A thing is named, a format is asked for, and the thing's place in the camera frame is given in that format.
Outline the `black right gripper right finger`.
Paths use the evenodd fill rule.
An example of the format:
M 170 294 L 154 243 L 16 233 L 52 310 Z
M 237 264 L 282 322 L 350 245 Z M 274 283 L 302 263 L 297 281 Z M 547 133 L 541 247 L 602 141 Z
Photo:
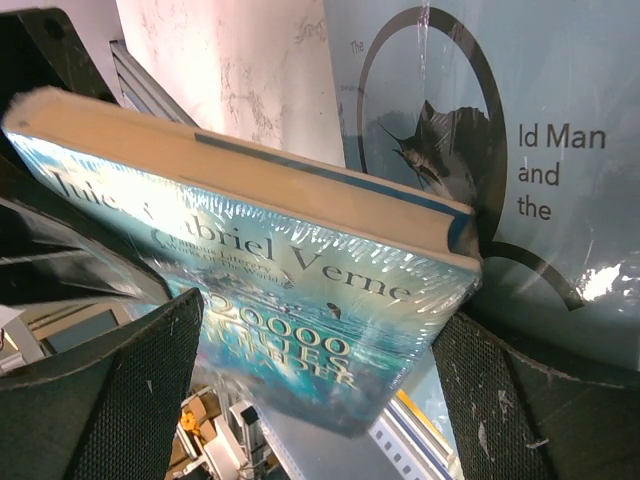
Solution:
M 432 351 L 465 478 L 638 478 L 638 372 L 464 313 Z

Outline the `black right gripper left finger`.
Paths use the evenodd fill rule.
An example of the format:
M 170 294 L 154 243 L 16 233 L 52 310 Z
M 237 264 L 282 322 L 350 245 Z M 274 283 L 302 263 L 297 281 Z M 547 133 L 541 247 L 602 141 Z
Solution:
M 190 289 L 1 378 L 4 479 L 162 479 L 203 317 Z

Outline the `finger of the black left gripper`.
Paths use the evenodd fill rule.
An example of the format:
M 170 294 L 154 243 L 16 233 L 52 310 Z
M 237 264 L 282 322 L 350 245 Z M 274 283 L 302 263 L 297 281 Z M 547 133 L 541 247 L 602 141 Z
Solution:
M 165 281 L 108 228 L 1 160 L 1 303 L 162 305 Z
M 58 7 L 1 14 L 1 111 L 19 93 L 54 86 L 115 104 L 111 89 Z

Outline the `blue 20000 Leagues book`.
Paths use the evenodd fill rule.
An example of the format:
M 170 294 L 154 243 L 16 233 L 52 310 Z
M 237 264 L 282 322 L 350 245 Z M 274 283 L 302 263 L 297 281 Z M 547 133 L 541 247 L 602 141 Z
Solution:
M 348 437 L 480 283 L 456 201 L 52 86 L 1 128 L 57 198 L 201 292 L 200 372 Z

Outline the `light blue Old Man book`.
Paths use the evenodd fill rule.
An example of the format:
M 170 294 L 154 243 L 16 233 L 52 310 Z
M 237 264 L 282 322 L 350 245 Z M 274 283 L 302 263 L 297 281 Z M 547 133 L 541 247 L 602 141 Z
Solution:
M 348 167 L 469 204 L 482 317 L 639 366 L 639 5 L 328 1 Z

